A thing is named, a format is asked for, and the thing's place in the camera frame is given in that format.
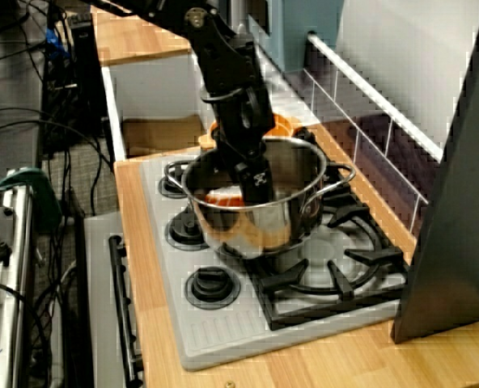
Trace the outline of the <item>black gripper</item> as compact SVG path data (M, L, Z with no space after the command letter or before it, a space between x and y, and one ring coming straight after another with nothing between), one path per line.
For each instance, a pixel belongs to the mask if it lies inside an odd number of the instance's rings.
M212 138L225 164L234 167L244 202L271 202L273 182L261 139L274 127L269 92L264 84L221 95L201 89L201 100L212 106L217 127Z

